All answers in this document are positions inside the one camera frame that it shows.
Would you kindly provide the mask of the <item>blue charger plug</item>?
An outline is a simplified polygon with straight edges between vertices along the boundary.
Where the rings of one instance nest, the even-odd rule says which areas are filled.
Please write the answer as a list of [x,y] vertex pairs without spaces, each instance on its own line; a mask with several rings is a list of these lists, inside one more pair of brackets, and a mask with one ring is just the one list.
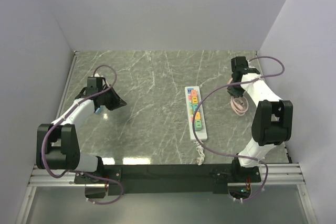
[[96,110],[95,110],[95,114],[100,114],[102,112],[102,106],[98,107]]

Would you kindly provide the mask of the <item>white multicolour power strip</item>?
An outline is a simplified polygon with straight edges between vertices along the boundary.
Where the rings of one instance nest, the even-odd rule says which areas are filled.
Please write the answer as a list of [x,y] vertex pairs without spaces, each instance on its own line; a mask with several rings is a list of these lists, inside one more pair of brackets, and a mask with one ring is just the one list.
[[192,142],[196,141],[196,137],[192,129],[193,127],[199,140],[207,141],[208,139],[203,107],[202,105],[199,106],[201,100],[201,92],[198,86],[185,87],[187,119],[190,132],[190,140]]

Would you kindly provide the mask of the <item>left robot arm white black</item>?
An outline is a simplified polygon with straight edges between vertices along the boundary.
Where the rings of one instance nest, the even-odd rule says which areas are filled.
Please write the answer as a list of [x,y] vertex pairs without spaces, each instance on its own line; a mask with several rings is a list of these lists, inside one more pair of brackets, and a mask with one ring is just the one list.
[[102,159],[81,153],[76,130],[101,107],[112,111],[126,104],[104,77],[88,77],[87,86],[75,97],[71,107],[58,119],[38,127],[37,167],[49,172],[57,169],[86,172],[91,182],[101,182],[105,176]]

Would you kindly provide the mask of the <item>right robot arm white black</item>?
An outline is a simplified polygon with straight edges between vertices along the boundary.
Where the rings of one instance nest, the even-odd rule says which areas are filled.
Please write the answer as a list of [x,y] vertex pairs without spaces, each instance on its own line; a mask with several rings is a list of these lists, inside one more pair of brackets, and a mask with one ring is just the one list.
[[280,73],[263,75],[249,65],[244,56],[231,60],[232,77],[227,92],[230,94],[232,109],[238,115],[244,115],[249,104],[244,94],[247,94],[256,106],[255,116],[251,125],[251,140],[234,158],[230,175],[235,181],[243,181],[265,155],[274,147],[291,138],[293,104],[276,95],[266,84],[265,79],[283,74],[285,67],[274,57],[282,70]]

